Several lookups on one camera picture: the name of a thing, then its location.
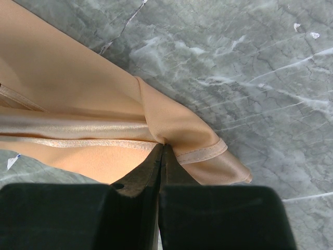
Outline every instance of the fabric fold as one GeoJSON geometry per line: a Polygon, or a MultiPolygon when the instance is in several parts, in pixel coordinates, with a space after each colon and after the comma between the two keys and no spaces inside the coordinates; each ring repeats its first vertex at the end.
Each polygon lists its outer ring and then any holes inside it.
{"type": "Polygon", "coordinates": [[[192,111],[11,0],[0,2],[0,84],[2,149],[112,183],[168,143],[202,184],[251,179],[192,111]]]}

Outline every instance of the peach fabric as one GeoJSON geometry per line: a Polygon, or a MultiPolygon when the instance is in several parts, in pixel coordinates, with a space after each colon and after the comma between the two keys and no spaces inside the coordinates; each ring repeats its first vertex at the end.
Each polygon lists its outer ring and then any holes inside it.
{"type": "Polygon", "coordinates": [[[0,1],[0,148],[112,183],[157,143],[202,184],[250,171],[198,116],[11,0],[0,1]]]}

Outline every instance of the marble surface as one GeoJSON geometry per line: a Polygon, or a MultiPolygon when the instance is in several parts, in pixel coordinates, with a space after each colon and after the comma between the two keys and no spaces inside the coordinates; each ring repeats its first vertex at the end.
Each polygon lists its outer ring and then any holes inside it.
{"type": "MultiPolygon", "coordinates": [[[[198,114],[286,200],[299,249],[333,249],[333,196],[296,199],[333,192],[331,0],[16,2],[198,114]]],[[[27,158],[1,171],[91,181],[27,158]]]]}

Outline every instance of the gray marble floor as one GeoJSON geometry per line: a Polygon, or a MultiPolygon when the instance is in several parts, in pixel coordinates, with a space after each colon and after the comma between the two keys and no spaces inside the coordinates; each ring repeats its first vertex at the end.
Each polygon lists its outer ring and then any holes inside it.
{"type": "MultiPolygon", "coordinates": [[[[16,2],[193,110],[285,200],[299,249],[333,249],[331,0],[16,2]]],[[[92,181],[13,155],[1,185],[92,181]]]]}

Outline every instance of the garment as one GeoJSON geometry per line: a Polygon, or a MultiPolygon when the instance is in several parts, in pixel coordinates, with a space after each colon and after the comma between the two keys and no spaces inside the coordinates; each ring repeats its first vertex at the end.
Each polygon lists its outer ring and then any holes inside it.
{"type": "Polygon", "coordinates": [[[214,131],[11,0],[0,1],[0,148],[112,183],[157,143],[202,184],[250,181],[214,131]]]}

